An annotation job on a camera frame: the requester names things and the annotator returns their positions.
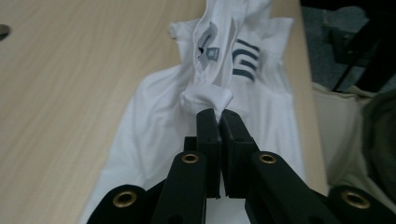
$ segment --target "wrinkled fabric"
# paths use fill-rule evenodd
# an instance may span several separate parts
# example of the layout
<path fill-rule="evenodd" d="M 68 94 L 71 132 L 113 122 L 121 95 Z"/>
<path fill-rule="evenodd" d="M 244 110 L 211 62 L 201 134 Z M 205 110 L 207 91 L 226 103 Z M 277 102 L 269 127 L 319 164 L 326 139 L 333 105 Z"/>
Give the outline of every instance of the wrinkled fabric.
<path fill-rule="evenodd" d="M 195 116 L 213 108 L 219 121 L 237 112 L 261 150 L 282 156 L 304 179 L 290 85 L 281 60 L 292 19 L 269 19 L 269 1 L 208 0 L 200 20 L 170 26 L 182 63 L 147 76 L 120 122 L 108 159 L 81 218 L 85 223 L 117 186 L 149 189 L 164 180 Z M 249 223 L 244 200 L 207 200 L 206 223 Z"/>
<path fill-rule="evenodd" d="M 363 121 L 367 116 L 363 117 L 362 111 L 370 110 L 372 105 L 376 107 L 378 104 L 368 104 L 371 98 L 366 95 L 361 97 L 354 93 L 331 92 L 319 84 L 314 85 L 314 99 L 330 187 L 349 185 L 363 189 L 396 213 L 395 203 L 370 177 L 368 163 L 362 152 L 365 147 L 372 145 L 367 142 L 371 143 L 370 139 L 373 139 L 367 133 L 363 135 L 364 129 L 367 132 L 364 122 L 371 121 Z M 382 132 L 391 132 L 388 128 Z"/>

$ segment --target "wooden table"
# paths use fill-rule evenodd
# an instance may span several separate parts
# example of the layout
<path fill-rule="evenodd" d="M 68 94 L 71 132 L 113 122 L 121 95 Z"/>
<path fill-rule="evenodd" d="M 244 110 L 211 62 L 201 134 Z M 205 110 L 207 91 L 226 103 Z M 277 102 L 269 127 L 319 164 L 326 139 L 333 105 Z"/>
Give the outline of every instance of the wooden table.
<path fill-rule="evenodd" d="M 205 1 L 0 0 L 0 223 L 77 223 L 142 78 L 179 63 L 172 21 Z M 308 185 L 326 192 L 298 0 L 284 56 Z"/>

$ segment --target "gray fabric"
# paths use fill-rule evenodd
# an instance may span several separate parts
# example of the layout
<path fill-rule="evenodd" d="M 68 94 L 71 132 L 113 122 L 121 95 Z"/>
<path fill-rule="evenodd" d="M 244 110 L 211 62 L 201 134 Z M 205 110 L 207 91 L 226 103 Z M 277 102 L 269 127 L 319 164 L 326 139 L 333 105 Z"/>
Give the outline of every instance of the gray fabric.
<path fill-rule="evenodd" d="M 363 108 L 363 155 L 369 176 L 396 202 L 396 90 Z"/>

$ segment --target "clothing label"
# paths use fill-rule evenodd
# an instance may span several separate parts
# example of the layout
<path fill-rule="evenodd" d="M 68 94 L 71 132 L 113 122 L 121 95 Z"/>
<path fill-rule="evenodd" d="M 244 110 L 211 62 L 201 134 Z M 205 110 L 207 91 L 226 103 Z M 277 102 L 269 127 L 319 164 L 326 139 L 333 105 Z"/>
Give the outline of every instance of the clothing label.
<path fill-rule="evenodd" d="M 198 61 L 204 70 L 209 64 L 209 60 L 217 61 L 219 57 L 219 48 L 209 48 L 208 46 L 213 42 L 216 35 L 218 34 L 218 29 L 216 26 L 210 22 L 209 28 L 202 34 L 201 38 L 198 40 L 198 50 L 200 55 L 198 56 Z"/>
<path fill-rule="evenodd" d="M 219 48 L 207 48 L 206 56 L 208 60 L 217 62 L 219 57 Z"/>

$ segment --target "printed logo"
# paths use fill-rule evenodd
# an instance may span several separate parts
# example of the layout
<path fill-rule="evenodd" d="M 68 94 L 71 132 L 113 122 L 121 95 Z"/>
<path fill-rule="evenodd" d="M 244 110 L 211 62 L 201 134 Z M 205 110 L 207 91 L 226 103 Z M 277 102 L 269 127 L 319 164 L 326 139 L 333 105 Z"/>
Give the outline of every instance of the printed logo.
<path fill-rule="evenodd" d="M 259 66 L 260 49 L 237 39 L 233 51 L 233 75 L 247 77 L 254 81 Z"/>

